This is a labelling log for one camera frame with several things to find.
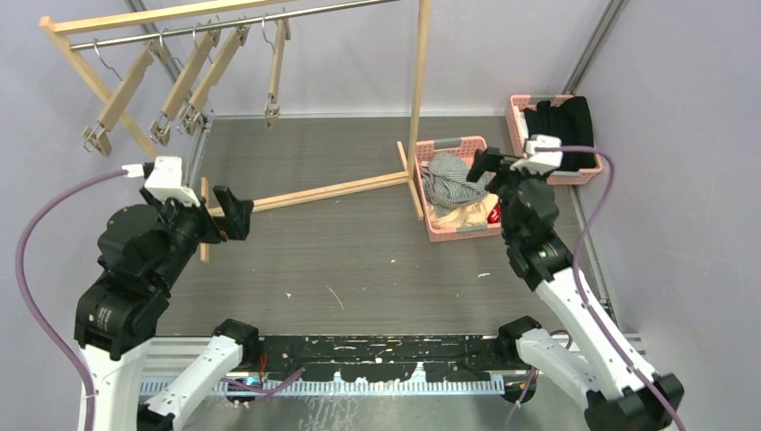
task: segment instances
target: cable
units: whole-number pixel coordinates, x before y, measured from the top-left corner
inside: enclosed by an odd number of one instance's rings
[[[568,341],[565,343],[565,349],[568,350],[573,345],[573,337],[571,336],[571,333],[567,330],[553,330],[549,333],[549,335],[559,335],[559,334],[565,334],[568,336]],[[534,368],[533,366],[529,370],[529,378],[526,379],[526,382],[524,383],[525,386],[523,387],[523,392],[520,393],[520,396],[515,401],[515,403],[512,404],[512,408],[510,408],[510,412],[507,414],[507,419],[505,420],[505,429],[508,429],[510,426],[510,421],[512,419],[512,415],[515,414],[515,411],[520,408],[520,404],[523,402],[523,399],[526,398],[526,394],[529,393],[529,387],[532,383],[534,383],[534,379],[537,378],[539,373],[539,370]]]
[[[233,379],[229,379],[229,378],[224,378],[224,379],[221,380],[221,382],[225,382],[225,383],[227,383],[228,386],[232,386],[233,388],[236,388],[236,389],[241,389],[241,390],[244,390],[244,391],[265,394],[262,397],[257,397],[255,400],[253,400],[250,403],[250,404],[255,404],[255,403],[264,401],[264,400],[272,397],[276,393],[278,393],[278,392],[282,391],[283,389],[287,388],[288,386],[292,385],[294,382],[299,380],[299,378],[302,376],[303,372],[304,372],[304,368],[299,368],[298,370],[293,372],[293,374],[289,375],[285,380],[283,380],[280,384],[278,384],[277,387],[275,387],[274,389],[259,389],[259,388],[255,388],[253,386],[249,386],[249,385],[247,385],[245,383],[241,383],[241,382],[238,382],[237,380],[233,380]]]
[[[128,172],[126,170],[104,173],[90,180],[81,182],[73,186],[71,189],[68,189],[60,195],[56,196],[50,200],[50,202],[48,202],[40,211],[38,211],[34,217],[31,218],[29,223],[24,228],[22,236],[19,238],[19,243],[16,246],[16,281],[19,284],[19,292],[22,294],[23,301],[26,303],[26,306],[29,309],[34,320],[37,321],[39,326],[42,328],[42,330],[45,331],[50,340],[52,340],[56,346],[58,346],[58,348],[64,352],[64,355],[66,355],[68,360],[71,361],[74,368],[76,368],[77,373],[79,373],[79,376],[82,378],[82,382],[84,383],[85,398],[87,400],[87,410],[84,415],[84,431],[92,431],[92,426],[95,419],[95,385],[92,381],[92,377],[90,376],[90,370],[87,369],[87,365],[82,361],[82,359],[80,359],[79,356],[69,347],[69,345],[63,339],[61,339],[61,336],[56,332],[56,330],[53,329],[53,326],[50,325],[50,322],[39,310],[37,303],[31,296],[29,285],[26,281],[26,273],[24,271],[24,252],[26,251],[26,245],[27,242],[29,242],[29,237],[31,236],[32,231],[34,231],[34,228],[37,227],[39,221],[42,220],[42,218],[45,217],[45,215],[47,215],[50,210],[55,208],[61,202],[67,200],[72,195],[84,189],[88,189],[90,186],[94,186],[95,184],[104,182],[106,180],[111,180],[113,178],[122,177],[127,174]]]
[[[676,410],[671,406],[668,400],[666,400],[666,397],[663,396],[662,393],[658,390],[658,388],[655,387],[655,385],[645,376],[639,369],[637,369],[634,366],[634,361],[632,361],[632,358],[629,357],[629,355],[624,351],[624,349],[616,342],[616,339],[613,338],[613,334],[610,333],[608,328],[605,326],[605,323],[602,321],[602,319],[599,317],[597,312],[590,307],[590,298],[587,296],[586,292],[584,291],[582,287],[582,280],[579,274],[581,273],[580,268],[580,262],[579,258],[582,255],[582,246],[584,245],[584,240],[586,237],[590,234],[590,228],[592,226],[592,223],[597,219],[600,210],[602,209],[603,205],[605,205],[606,201],[608,200],[608,194],[610,193],[610,189],[613,186],[613,177],[616,172],[616,166],[613,164],[613,159],[610,158],[608,154],[606,154],[603,151],[600,151],[597,148],[590,147],[590,146],[581,146],[581,145],[568,145],[563,146],[560,148],[536,148],[538,152],[541,153],[553,153],[556,151],[559,151],[561,153],[592,153],[599,155],[603,157],[605,160],[608,161],[608,165],[610,166],[610,176],[608,177],[608,183],[605,185],[605,189],[602,191],[602,197],[599,199],[599,202],[597,206],[595,207],[594,211],[592,211],[592,215],[590,216],[590,219],[587,221],[587,224],[582,229],[582,236],[579,238],[579,241],[576,243],[576,247],[573,248],[573,281],[576,283],[577,290],[579,291],[579,296],[582,298],[582,301],[584,302],[584,305],[586,306],[587,310],[589,310],[590,315],[592,319],[597,323],[599,326],[599,330],[602,332],[602,334],[605,336],[605,338],[608,340],[611,346],[616,350],[619,356],[621,356],[621,359],[624,361],[626,366],[631,369],[634,374],[642,381],[642,383],[647,387],[647,389],[652,392],[652,395],[658,400],[658,402],[661,404],[664,410],[666,410],[669,413],[669,416],[671,416],[671,419],[674,421],[674,423],[677,425],[677,428],[679,431],[686,431],[685,424],[682,422],[682,419],[679,417],[679,414]]]
[[[267,354],[265,353],[261,358],[262,366],[259,368],[259,380],[264,379],[264,373],[267,371]]]

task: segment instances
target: black cloth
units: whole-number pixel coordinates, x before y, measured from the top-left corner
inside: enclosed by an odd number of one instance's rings
[[[523,114],[530,136],[556,136],[560,138],[561,146],[594,146],[592,117],[585,97],[573,97],[560,106],[550,106],[549,101],[541,101],[537,103],[537,110],[526,109]],[[594,154],[563,153],[559,170],[577,172],[596,165]]]

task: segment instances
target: metal hanging rod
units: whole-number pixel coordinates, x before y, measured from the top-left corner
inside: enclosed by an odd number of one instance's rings
[[[196,26],[195,31],[198,32],[198,31],[212,31],[212,30],[228,29],[231,27],[239,27],[241,25],[256,24],[258,22],[263,22],[263,21],[277,21],[277,20],[282,20],[284,18],[296,18],[299,16],[316,15],[318,13],[343,11],[345,9],[354,9],[355,7],[370,6],[372,4],[383,4],[383,3],[391,3],[391,2],[397,2],[397,1],[399,0],[362,0],[359,2],[352,2],[352,3],[333,4],[331,6],[313,7],[311,9],[304,9],[301,11],[276,13],[272,15],[259,16],[257,18],[244,18],[244,19],[235,20],[235,21],[215,22],[215,23],[207,24],[207,25],[198,25]],[[112,47],[116,45],[125,45],[127,43],[143,42],[147,40],[157,40],[160,37],[166,39],[166,38],[171,38],[174,36],[184,36],[186,34],[192,34],[193,32],[194,32],[193,27],[187,27],[185,29],[165,31],[163,35],[161,33],[141,34],[139,36],[129,36],[126,38],[99,40],[97,43],[98,43],[98,48]],[[78,44],[70,45],[69,48],[72,51],[82,51],[85,49],[95,48],[95,44],[92,42],[78,43]]]

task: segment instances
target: pink plastic basket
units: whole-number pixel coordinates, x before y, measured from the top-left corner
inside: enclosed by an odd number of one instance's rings
[[[507,113],[507,128],[510,130],[510,141],[512,142],[512,150],[516,156],[523,157],[523,143],[528,136],[522,136],[520,128],[518,127],[518,116],[526,108],[535,110],[537,103],[540,101],[550,101],[552,106],[560,106],[564,101],[571,99],[573,96],[569,94],[558,94],[555,96],[531,96],[527,94],[519,94],[510,98],[510,111]],[[553,185],[579,185],[586,184],[595,175],[602,172],[602,161],[599,156],[595,154],[595,160],[597,160],[597,166],[594,168],[580,169],[578,172],[560,172],[555,171],[549,176],[547,182]]]
[[[502,229],[499,223],[484,224],[481,226],[461,227],[459,229],[435,229],[431,226],[428,215],[428,206],[423,190],[423,177],[420,173],[420,163],[430,162],[433,155],[439,151],[446,151],[458,156],[468,165],[473,163],[473,155],[476,150],[485,150],[486,141],[481,136],[456,137],[451,139],[436,139],[434,141],[421,141],[417,143],[417,157],[415,159],[415,173],[417,187],[420,190],[420,199],[423,202],[425,225],[428,228],[428,239],[431,242],[464,240],[466,238],[478,238],[481,236],[498,235]]]

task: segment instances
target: beige cloth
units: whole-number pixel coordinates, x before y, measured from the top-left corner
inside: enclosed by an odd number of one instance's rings
[[[497,205],[497,202],[499,202],[497,195],[489,193],[475,204],[457,208],[444,217],[437,216],[436,208],[430,203],[425,203],[425,210],[428,211],[428,220],[434,229],[457,229],[487,224],[486,218],[492,212],[492,208]]]

